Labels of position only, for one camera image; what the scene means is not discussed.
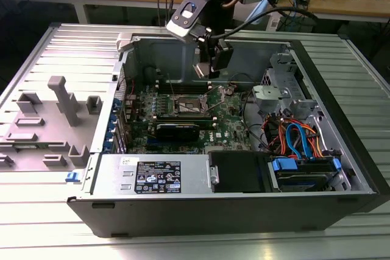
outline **circuit board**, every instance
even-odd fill
[[[220,86],[207,96],[160,94],[149,88],[135,93],[138,115],[132,116],[136,119],[128,119],[128,152],[205,154],[212,150],[250,150],[249,134],[240,116],[240,96],[238,93],[226,96],[223,94],[225,89],[225,86]],[[199,139],[191,142],[155,142],[151,129],[157,116],[166,123],[199,125]]]

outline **gray plastic part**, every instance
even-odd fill
[[[91,147],[92,139],[96,131],[99,115],[90,115],[88,113],[85,101],[79,102],[77,117],[79,125],[70,127],[64,114],[59,112],[57,101],[42,100],[41,105],[36,105],[38,112],[35,118],[39,117],[44,120],[44,125],[19,127],[15,124],[18,119],[29,118],[21,111],[16,115],[14,123],[10,124],[8,132],[4,135],[0,153],[9,155],[16,163],[12,167],[14,171],[41,171],[50,170],[43,162],[46,154],[62,154],[68,163],[62,170],[73,170],[76,167],[68,158],[70,146],[75,146],[77,150],[82,150],[86,145]],[[34,142],[12,142],[5,140],[9,133],[35,133],[38,140]]]
[[[35,133],[9,133],[6,140],[10,141],[37,141]]]
[[[66,166],[66,160],[63,155],[44,155],[42,161],[47,167]]]
[[[53,90],[57,96],[60,107],[63,110],[69,125],[75,127],[79,123],[79,118],[76,115],[74,104],[71,102],[68,92],[65,89],[65,83],[66,79],[64,76],[52,76],[49,79],[48,87]]]
[[[70,148],[67,141],[64,141],[62,144],[49,144],[49,150],[52,152],[67,152]]]
[[[12,144],[3,144],[0,146],[0,152],[15,153],[15,152],[18,152],[18,149],[16,149]]]
[[[19,127],[42,126],[44,124],[44,120],[41,117],[20,118],[16,120],[15,124]]]
[[[78,101],[76,100],[74,93],[69,93],[68,96],[69,96],[69,100],[71,100],[71,104],[73,105],[74,111],[77,112],[80,108],[80,105],[79,105]],[[57,107],[60,110],[60,113],[63,113],[63,110],[62,110],[60,103],[57,103]]]
[[[87,146],[83,146],[81,153],[79,153],[76,147],[72,146],[68,156],[76,167],[86,167],[90,157],[90,151]]]
[[[12,167],[14,163],[8,155],[0,155],[0,167]]]
[[[99,96],[89,96],[85,104],[90,115],[99,115],[103,106]]]
[[[34,105],[42,104],[36,93],[22,93],[16,101],[20,110],[26,115],[36,114],[37,111]]]

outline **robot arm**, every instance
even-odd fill
[[[233,48],[223,39],[212,40],[230,27],[235,4],[260,0],[184,0],[166,28],[178,39],[198,44],[199,63],[194,68],[200,78],[217,78],[219,70],[227,67]]]

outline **power supply label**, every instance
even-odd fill
[[[136,167],[137,194],[181,193],[179,161],[139,161]]]

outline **blue clip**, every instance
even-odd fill
[[[342,169],[340,160],[338,158],[334,158],[333,159],[333,164],[335,164],[336,170],[341,170]]]
[[[274,171],[277,170],[297,170],[297,163],[293,158],[276,158],[272,162],[272,167]]]
[[[77,172],[69,172],[68,176],[65,178],[65,182],[67,183],[76,183],[79,181],[79,174]]]
[[[115,129],[115,124],[109,122],[109,123],[107,124],[107,128],[108,128],[109,130],[114,130],[114,129]]]
[[[288,127],[286,129],[286,141],[287,141],[288,147],[298,156],[298,159],[300,159],[300,160],[302,159],[302,155],[299,153],[298,150],[295,149],[295,147],[291,143],[290,131],[294,126],[298,128],[300,136],[302,137],[302,145],[303,145],[303,150],[305,151],[306,157],[312,158],[313,154],[311,153],[310,147],[307,144],[305,130],[299,124],[291,123],[290,125],[288,125]]]
[[[113,106],[114,108],[120,108],[121,105],[122,105],[122,102],[121,102],[119,99],[114,98],[114,101],[113,101],[112,106]]]
[[[111,149],[112,147],[112,142],[111,141],[104,141],[103,142],[103,147],[106,147],[108,149]]]
[[[118,118],[114,114],[110,115],[110,122],[116,122],[117,119]]]
[[[112,137],[114,137],[114,134],[112,134],[111,132],[107,132],[107,133],[105,134],[105,138],[106,138],[106,139],[111,139]]]

